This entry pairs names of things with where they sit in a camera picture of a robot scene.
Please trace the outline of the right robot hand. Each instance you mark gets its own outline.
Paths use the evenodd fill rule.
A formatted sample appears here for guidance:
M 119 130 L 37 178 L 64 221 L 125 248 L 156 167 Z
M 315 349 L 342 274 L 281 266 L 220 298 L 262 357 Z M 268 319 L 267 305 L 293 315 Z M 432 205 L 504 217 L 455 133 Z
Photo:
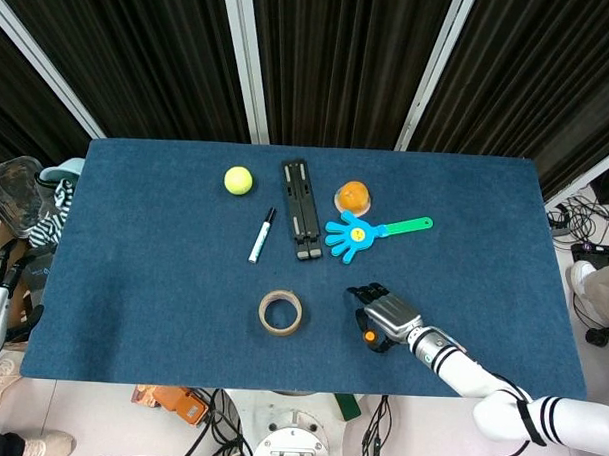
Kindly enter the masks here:
M 423 325 L 421 314 L 382 284 L 371 282 L 346 291 L 361 304 L 355 321 L 365 345 L 376 354 L 405 345 L 409 335 Z

